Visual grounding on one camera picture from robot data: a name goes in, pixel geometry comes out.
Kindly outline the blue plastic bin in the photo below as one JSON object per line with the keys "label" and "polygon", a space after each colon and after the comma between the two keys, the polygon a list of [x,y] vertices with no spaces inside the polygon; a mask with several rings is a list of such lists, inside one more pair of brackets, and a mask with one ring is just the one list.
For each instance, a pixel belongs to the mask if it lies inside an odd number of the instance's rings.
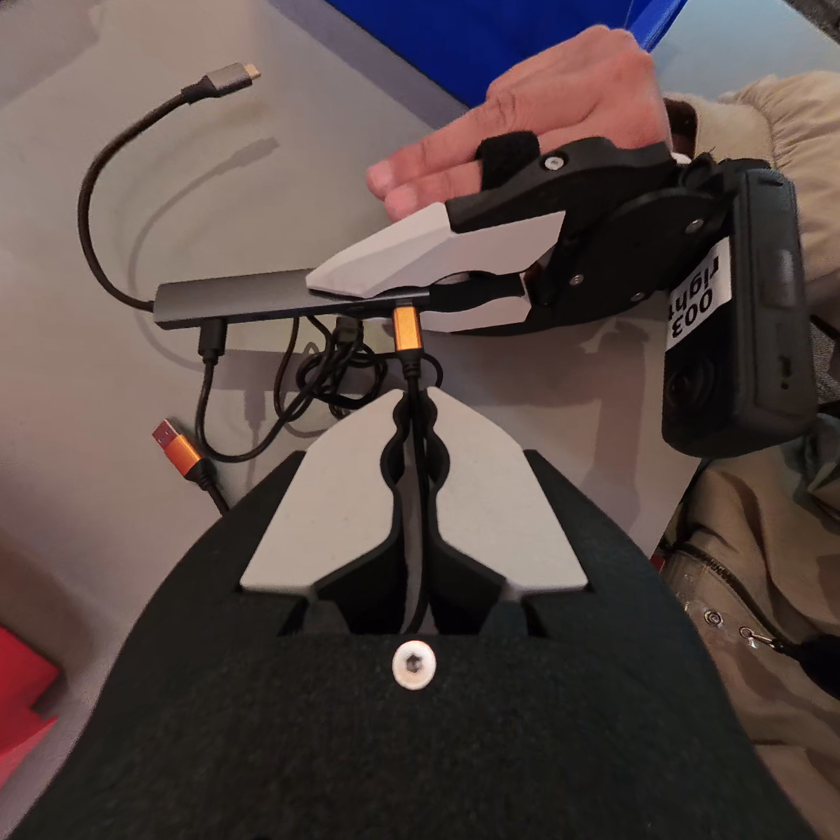
{"label": "blue plastic bin", "polygon": [[331,1],[343,16],[459,102],[474,107],[503,72],[596,25],[646,51],[685,1]]}

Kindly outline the black cable orange plugs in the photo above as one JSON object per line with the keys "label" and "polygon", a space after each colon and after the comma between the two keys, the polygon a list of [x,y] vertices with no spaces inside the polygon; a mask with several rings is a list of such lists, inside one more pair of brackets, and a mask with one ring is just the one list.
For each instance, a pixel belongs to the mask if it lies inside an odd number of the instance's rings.
{"label": "black cable orange plugs", "polygon": [[407,386],[408,418],[413,440],[414,462],[419,494],[421,560],[420,581],[414,613],[408,622],[406,631],[418,632],[424,622],[429,607],[427,583],[427,541],[429,535],[429,498],[431,481],[427,464],[427,413],[421,397],[421,374],[424,361],[436,370],[437,383],[443,380],[440,364],[424,349],[419,313],[413,306],[395,308],[392,313],[392,326],[395,331],[393,353],[387,353],[389,360],[397,359],[402,366],[403,379]]}

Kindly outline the person's right forearm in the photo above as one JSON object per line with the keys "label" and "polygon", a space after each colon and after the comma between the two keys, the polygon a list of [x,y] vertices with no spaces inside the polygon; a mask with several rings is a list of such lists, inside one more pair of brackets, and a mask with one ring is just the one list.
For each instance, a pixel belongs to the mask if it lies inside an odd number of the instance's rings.
{"label": "person's right forearm", "polygon": [[794,184],[805,280],[815,314],[838,323],[839,76],[768,76],[712,101],[665,95],[683,154],[765,161]]}

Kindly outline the slim grey USB hub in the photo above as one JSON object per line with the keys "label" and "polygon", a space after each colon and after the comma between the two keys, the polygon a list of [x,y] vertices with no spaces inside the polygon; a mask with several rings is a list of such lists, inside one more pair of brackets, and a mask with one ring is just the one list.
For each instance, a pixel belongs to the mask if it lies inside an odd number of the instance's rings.
{"label": "slim grey USB hub", "polygon": [[162,284],[152,318],[163,330],[196,328],[214,319],[232,324],[322,316],[385,318],[405,305],[422,311],[431,298],[430,289],[414,287],[372,298],[336,295],[310,290],[307,276],[307,269],[292,269]]}

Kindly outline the grey desk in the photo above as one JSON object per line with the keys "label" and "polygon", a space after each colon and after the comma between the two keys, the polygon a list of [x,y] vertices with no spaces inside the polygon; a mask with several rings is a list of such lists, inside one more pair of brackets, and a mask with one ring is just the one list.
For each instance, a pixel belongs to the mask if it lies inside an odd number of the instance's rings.
{"label": "grey desk", "polygon": [[[365,170],[462,113],[327,2],[14,2],[2,9],[2,601],[65,670],[56,725],[2,789],[7,837],[63,763],[154,590],[217,520],[152,439],[192,424],[196,331],[164,332],[92,278],[77,192],[138,117],[233,61],[262,77],[184,108],[94,193],[112,282],[318,265],[386,222]],[[654,51],[669,91],[716,98],[838,71],[785,2],[688,2]],[[629,317],[510,343],[429,342],[444,388],[536,448],[650,554],[696,461],[659,433],[662,328]]]}

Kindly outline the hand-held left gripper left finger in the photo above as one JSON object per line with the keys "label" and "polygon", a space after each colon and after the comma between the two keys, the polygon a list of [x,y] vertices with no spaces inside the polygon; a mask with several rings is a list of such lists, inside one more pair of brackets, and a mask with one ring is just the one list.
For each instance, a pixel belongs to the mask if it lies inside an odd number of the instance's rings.
{"label": "hand-held left gripper left finger", "polygon": [[410,425],[395,389],[311,444],[239,585],[335,604],[355,634],[397,634],[406,611],[403,505]]}

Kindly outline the person's right hand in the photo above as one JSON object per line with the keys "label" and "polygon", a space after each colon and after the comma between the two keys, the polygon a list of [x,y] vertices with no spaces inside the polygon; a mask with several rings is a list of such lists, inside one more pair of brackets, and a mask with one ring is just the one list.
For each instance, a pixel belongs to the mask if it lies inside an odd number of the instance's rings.
{"label": "person's right hand", "polygon": [[674,150],[651,55],[626,30],[598,25],[507,70],[479,106],[369,167],[366,185],[393,222],[476,194],[487,168],[479,147],[515,132],[534,134],[541,152],[598,137]]}

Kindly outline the red plastic bin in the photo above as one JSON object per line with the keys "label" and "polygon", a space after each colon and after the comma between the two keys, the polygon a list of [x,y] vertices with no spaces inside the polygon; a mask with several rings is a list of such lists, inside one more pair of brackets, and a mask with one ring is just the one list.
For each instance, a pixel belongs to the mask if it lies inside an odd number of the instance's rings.
{"label": "red plastic bin", "polygon": [[43,741],[56,717],[35,709],[62,676],[60,668],[1,627],[1,786]]}

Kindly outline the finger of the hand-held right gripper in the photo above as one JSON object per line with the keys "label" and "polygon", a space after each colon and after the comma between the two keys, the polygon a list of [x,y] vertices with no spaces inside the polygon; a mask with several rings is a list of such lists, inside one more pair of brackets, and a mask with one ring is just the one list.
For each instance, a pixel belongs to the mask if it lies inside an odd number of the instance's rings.
{"label": "finger of the hand-held right gripper", "polygon": [[528,315],[521,273],[461,272],[430,286],[420,323],[424,331],[461,333],[520,324]]}
{"label": "finger of the hand-held right gripper", "polygon": [[454,275],[521,273],[554,245],[565,211],[457,234],[443,203],[392,224],[311,270],[310,291],[370,299]]}

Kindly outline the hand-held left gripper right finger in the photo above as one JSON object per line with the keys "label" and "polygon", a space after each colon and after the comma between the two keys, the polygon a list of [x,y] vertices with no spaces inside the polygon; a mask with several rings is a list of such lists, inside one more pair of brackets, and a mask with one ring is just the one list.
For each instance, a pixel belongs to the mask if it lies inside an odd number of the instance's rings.
{"label": "hand-held left gripper right finger", "polygon": [[477,634],[499,602],[589,584],[531,461],[505,430],[431,386],[424,579],[436,629]]}

